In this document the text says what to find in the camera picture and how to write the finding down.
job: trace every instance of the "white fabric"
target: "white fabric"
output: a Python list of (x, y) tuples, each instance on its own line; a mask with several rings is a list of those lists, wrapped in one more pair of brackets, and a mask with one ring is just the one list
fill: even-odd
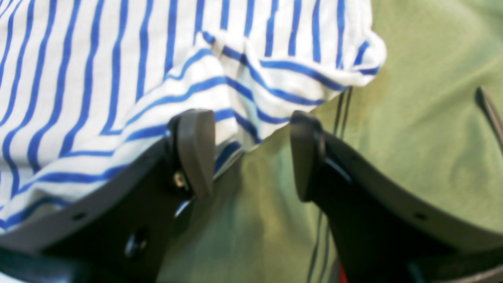
[(0, 0), (0, 13), (0, 231), (99, 188), (186, 109), (216, 111), (218, 175), (386, 57), (370, 0)]

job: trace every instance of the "green cloth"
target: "green cloth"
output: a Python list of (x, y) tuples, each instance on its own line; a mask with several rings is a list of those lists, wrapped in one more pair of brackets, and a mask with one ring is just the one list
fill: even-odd
[[(344, 95), (337, 135), (344, 128), (344, 140), (404, 189), (503, 233), (503, 153), (474, 100), (484, 85), (503, 114), (503, 2), (380, 0), (373, 9), (388, 60), (354, 89), (347, 114)], [(328, 131), (339, 102), (314, 112)], [(298, 200), (292, 170), (286, 127), (179, 219), (159, 282), (337, 281), (326, 218)]]

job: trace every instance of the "blue and white striped fabric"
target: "blue and white striped fabric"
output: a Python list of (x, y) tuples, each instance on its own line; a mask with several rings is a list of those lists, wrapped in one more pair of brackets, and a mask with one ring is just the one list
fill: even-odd
[(212, 109), (216, 175), (384, 63), (370, 0), (0, 0), (0, 231), (99, 188)]

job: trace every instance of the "red object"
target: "red object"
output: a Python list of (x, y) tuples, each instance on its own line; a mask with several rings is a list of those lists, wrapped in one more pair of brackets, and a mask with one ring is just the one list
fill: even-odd
[(346, 272), (344, 272), (342, 264), (339, 264), (339, 283), (348, 283), (348, 279), (346, 278)]

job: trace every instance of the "green surface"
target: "green surface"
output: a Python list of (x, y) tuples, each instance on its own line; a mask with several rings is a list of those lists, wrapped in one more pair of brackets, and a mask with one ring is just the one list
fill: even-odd
[[(420, 198), (503, 233), (503, 154), (474, 100), (484, 85), (503, 114), (503, 2), (381, 0), (373, 9), (388, 60), (354, 89), (344, 140)], [(315, 111), (327, 130), (338, 104)], [(184, 216), (160, 282), (333, 281), (326, 218), (298, 201), (288, 135), (246, 154)]]

